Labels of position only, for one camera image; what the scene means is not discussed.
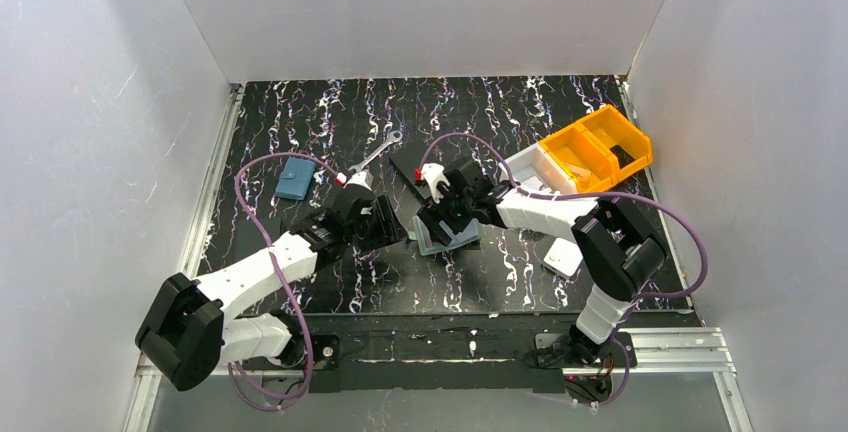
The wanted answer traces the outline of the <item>green card holder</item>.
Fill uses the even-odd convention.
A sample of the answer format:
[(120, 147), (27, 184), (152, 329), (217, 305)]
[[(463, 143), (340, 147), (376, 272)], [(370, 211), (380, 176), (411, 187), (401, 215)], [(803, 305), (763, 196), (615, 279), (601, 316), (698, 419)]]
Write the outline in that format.
[(443, 232), (447, 234), (449, 242), (447, 245), (436, 240), (436, 235), (431, 232), (424, 222), (418, 217), (413, 216), (410, 221), (410, 239), (418, 244), (419, 253), (422, 256), (432, 256), (438, 253), (452, 251), (466, 245), (479, 241), (485, 234), (485, 228), (478, 220), (473, 219), (467, 227), (459, 233), (454, 233), (442, 221), (439, 223)]

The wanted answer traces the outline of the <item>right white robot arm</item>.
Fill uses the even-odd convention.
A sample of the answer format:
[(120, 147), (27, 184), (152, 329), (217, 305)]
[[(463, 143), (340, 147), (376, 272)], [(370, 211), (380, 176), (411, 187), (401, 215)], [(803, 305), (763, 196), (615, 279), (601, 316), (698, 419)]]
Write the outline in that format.
[(605, 355), (626, 312), (669, 256), (666, 240), (627, 198), (597, 198), (577, 214), (563, 195), (525, 191), (511, 180), (495, 182), (470, 158), (447, 167), (426, 163), (414, 177), (430, 192), (416, 217), (437, 244), (449, 245), (478, 222), (576, 245), (592, 289), (568, 334), (536, 352), (540, 367), (590, 364)]

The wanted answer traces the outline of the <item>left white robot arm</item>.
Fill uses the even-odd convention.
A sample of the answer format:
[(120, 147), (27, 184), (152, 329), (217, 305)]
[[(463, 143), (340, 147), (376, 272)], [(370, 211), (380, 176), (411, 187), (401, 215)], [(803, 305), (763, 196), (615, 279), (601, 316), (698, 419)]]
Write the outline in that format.
[(294, 337), (287, 321), (242, 312), (334, 264), (349, 247), (370, 252), (406, 238), (387, 196), (347, 186), (331, 206), (310, 212), (247, 258), (197, 279), (168, 277), (135, 344), (178, 391), (196, 387), (228, 362), (278, 358)]

